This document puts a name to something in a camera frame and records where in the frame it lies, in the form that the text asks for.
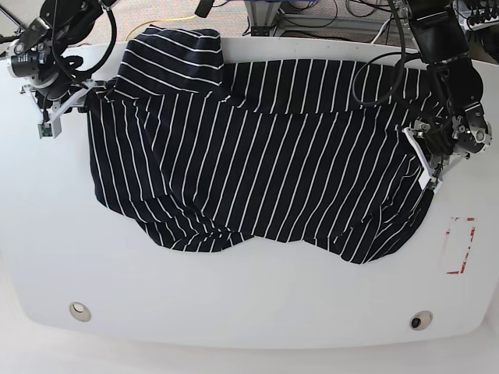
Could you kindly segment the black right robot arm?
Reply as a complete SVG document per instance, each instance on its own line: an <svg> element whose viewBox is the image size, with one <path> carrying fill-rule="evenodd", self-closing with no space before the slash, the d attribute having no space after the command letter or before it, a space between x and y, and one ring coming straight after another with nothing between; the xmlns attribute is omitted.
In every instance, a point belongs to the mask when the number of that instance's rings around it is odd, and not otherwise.
<svg viewBox="0 0 499 374"><path fill-rule="evenodd" d="M96 86L92 79L109 59L117 41L118 28L112 7L114 1L45 1L39 16L28 26L21 26L13 37L2 37L7 44L2 58L9 73L27 84L21 87L39 111L39 137L57 137L61 131L60 118L77 108L88 111L86 95ZM83 41L102 15L111 26L111 39L100 60L81 70L83 58L64 57L70 46Z"/></svg>

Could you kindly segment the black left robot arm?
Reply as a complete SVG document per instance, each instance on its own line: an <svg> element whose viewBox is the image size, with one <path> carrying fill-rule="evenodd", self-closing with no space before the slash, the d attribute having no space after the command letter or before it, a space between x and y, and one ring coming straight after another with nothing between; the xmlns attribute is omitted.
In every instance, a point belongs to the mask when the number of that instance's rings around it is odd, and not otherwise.
<svg viewBox="0 0 499 374"><path fill-rule="evenodd" d="M443 174L492 143L481 104L483 81L472 65L469 44L449 1L398 1L398 17L418 48L407 57L427 66L430 88L443 107L437 115L394 95L415 116L404 133L424 168L419 184L437 191Z"/></svg>

